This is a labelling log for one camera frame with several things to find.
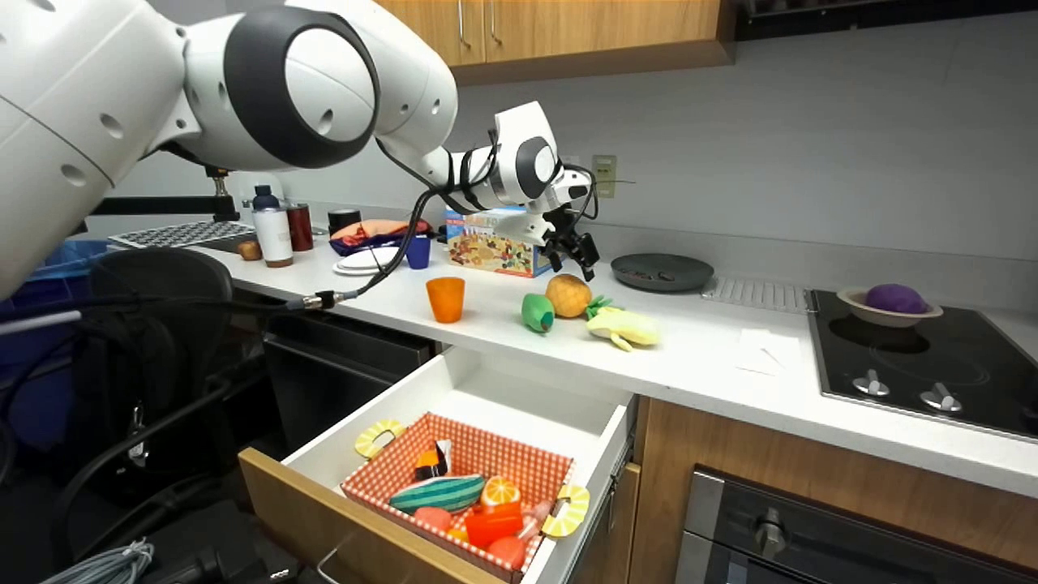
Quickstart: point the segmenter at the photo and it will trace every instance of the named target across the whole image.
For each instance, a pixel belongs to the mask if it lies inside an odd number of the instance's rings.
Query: electric stovetop
[[[981,312],[879,327],[812,288],[822,392],[1038,441],[1038,363]]]

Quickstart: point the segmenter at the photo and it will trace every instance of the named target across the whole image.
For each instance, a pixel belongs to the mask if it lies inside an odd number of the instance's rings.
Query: white drawer
[[[275,463],[263,459],[258,450],[248,450],[244,474],[256,514],[307,562],[325,558],[349,538],[349,533],[363,533],[355,542],[357,548],[382,543],[390,551],[386,558],[377,551],[341,558],[341,563],[361,578],[398,581],[403,570],[415,570],[415,581],[493,581],[485,570],[461,562],[457,553],[449,558],[450,551],[427,543],[411,527],[403,527],[341,494],[343,476],[363,467],[363,457],[355,450],[357,435],[372,421],[396,419],[411,423],[417,414],[436,410],[573,457],[563,483],[591,488],[591,514],[571,538],[543,542],[523,578],[551,584],[569,581],[586,542],[586,524],[592,524],[602,510],[602,494],[610,488],[630,441],[630,401],[634,392],[618,387],[586,383],[573,374],[559,374],[556,367],[546,370],[523,356],[449,350],[285,459]],[[403,553],[411,553],[411,568],[377,563],[398,562]]]

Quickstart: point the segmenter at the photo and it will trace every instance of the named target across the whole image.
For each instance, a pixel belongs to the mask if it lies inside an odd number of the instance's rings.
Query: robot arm
[[[449,198],[528,205],[549,256],[586,274],[598,260],[571,215],[591,178],[560,165],[546,112],[507,111],[490,144],[449,151],[450,69],[377,2],[175,25],[147,0],[6,0],[0,45],[0,297],[153,148],[206,170],[319,169],[377,140]]]

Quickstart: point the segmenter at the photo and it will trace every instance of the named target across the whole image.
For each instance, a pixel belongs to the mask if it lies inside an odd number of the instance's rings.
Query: white countertop
[[[272,297],[357,288],[366,281],[334,274],[338,256],[325,238],[319,238],[310,253],[296,253],[296,262],[285,270],[244,262],[240,256],[215,250],[212,256],[232,273],[240,288]],[[439,324],[430,316],[424,297],[424,280],[430,274],[466,280],[463,321]],[[639,394],[1038,496],[1038,441],[822,394],[807,314],[788,307],[788,301],[763,301],[763,307],[759,301],[703,294],[650,294],[614,281],[610,267],[601,262],[591,288],[630,312],[650,314],[662,330],[662,348],[624,353],[591,337],[584,321],[556,321],[546,337],[523,327],[523,294],[543,290],[546,281],[549,274],[493,274],[436,256],[427,270],[403,267],[366,294],[341,301],[334,314],[485,353],[523,353],[543,359],[546,377],[551,377],[551,367],[576,367],[586,374],[586,383],[624,383]],[[1026,350],[1038,350],[1036,316],[998,314],[995,321]]]

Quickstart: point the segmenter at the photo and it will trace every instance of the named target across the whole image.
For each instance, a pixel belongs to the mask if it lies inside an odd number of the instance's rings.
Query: orange cup
[[[442,274],[424,281],[427,304],[436,321],[450,324],[461,321],[463,312],[463,280],[457,274]]]

